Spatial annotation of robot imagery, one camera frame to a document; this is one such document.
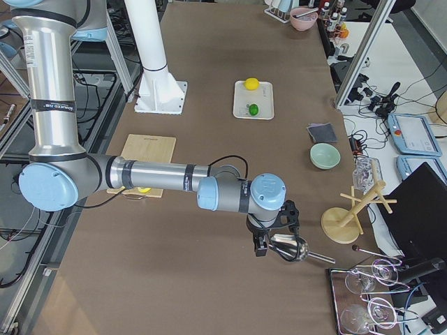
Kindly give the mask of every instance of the pink bowl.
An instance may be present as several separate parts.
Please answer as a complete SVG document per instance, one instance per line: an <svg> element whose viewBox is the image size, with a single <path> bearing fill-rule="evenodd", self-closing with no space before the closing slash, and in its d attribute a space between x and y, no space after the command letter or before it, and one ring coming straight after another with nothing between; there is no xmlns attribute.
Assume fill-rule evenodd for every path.
<svg viewBox="0 0 447 335"><path fill-rule="evenodd" d="M318 13L311 13L306 16L299 17L298 19L293 17L294 15L303 14L308 10L308 7L297 7L291 10L291 24L293 28L298 31L304 31L308 30L314 25L316 19L318 18Z"/></svg>

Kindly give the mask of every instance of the blue cable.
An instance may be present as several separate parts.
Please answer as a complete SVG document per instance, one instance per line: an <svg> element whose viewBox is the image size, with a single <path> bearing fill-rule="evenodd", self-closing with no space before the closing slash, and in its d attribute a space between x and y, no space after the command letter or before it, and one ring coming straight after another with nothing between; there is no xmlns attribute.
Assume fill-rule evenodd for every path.
<svg viewBox="0 0 447 335"><path fill-rule="evenodd" d="M406 298L406 303L405 303L405 310L404 310L404 316L403 316L403 323L402 323L402 329L403 329L403 335L405 335L405 312L408 309L408 307L410 306L410 301L411 301L411 297L413 296L413 293L425 283L420 283L418 285L416 285L411 292L408 294L408 297Z"/></svg>

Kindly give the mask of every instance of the white wall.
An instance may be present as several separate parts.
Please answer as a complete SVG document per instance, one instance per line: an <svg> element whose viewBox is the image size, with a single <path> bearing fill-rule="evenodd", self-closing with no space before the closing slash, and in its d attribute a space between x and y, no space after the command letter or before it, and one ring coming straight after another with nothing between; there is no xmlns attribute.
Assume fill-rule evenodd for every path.
<svg viewBox="0 0 447 335"><path fill-rule="evenodd" d="M447 52L447 0L417 0L412 10Z"/></svg>

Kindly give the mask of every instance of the green lime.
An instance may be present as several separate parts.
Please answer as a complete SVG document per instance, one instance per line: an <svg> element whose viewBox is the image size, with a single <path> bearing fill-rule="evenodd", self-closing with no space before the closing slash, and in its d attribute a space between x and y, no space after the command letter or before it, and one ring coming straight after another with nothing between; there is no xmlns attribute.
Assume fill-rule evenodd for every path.
<svg viewBox="0 0 447 335"><path fill-rule="evenodd" d="M249 112L250 112L250 115L253 115L253 116L257 115L257 114L259 113L259 107L258 107L258 105L255 104L255 103L252 103L252 104L249 106Z"/></svg>

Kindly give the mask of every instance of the round wooden base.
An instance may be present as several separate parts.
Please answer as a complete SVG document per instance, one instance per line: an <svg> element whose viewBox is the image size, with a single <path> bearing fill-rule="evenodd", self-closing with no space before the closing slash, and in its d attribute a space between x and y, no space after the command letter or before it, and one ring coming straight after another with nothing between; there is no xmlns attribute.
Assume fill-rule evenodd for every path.
<svg viewBox="0 0 447 335"><path fill-rule="evenodd" d="M348 210L339 207L329 208L321 217L321 227L324 233L333 241L342 244L354 242L360 231L354 219L344 227L339 227L340 220L348 214Z"/></svg>

